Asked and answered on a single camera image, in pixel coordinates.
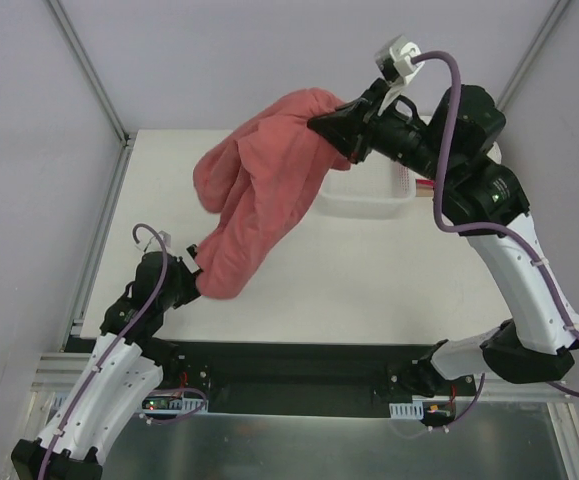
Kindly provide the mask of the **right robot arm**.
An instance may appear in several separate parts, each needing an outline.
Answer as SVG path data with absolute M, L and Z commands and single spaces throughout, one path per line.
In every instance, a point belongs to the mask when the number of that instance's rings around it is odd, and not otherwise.
M 311 118 L 310 130 L 352 163 L 376 152 L 435 182 L 437 212 L 478 253 L 510 311 L 484 334 L 442 340 L 397 372 L 400 386 L 425 397 L 442 394 L 455 379 L 493 373 L 512 384 L 558 386 L 579 349 L 579 315 L 568 305 L 537 239 L 529 201 L 516 175 L 489 156 L 504 115 L 481 87 L 464 85 L 449 156 L 440 156 L 449 113 L 442 99 L 429 121 L 414 104 L 405 112 L 381 107 L 384 81 L 356 100 Z

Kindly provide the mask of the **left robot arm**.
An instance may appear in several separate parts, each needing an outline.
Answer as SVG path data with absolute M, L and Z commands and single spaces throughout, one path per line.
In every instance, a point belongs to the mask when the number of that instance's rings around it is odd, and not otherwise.
M 165 314 L 199 298 L 196 273 L 161 249 L 143 254 L 106 310 L 90 358 L 57 413 L 11 453 L 21 479 L 99 479 L 116 439 L 154 391 L 185 390 L 182 352 L 157 338 Z

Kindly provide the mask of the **salmon pink t shirt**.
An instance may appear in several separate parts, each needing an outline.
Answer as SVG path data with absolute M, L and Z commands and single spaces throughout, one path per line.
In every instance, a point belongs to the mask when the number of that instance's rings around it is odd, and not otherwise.
M 350 162 L 307 126 L 342 105 L 320 88 L 291 92 L 246 120 L 198 161 L 193 185 L 219 217 L 199 244 L 200 293 L 233 299 L 306 215 L 330 171 Z

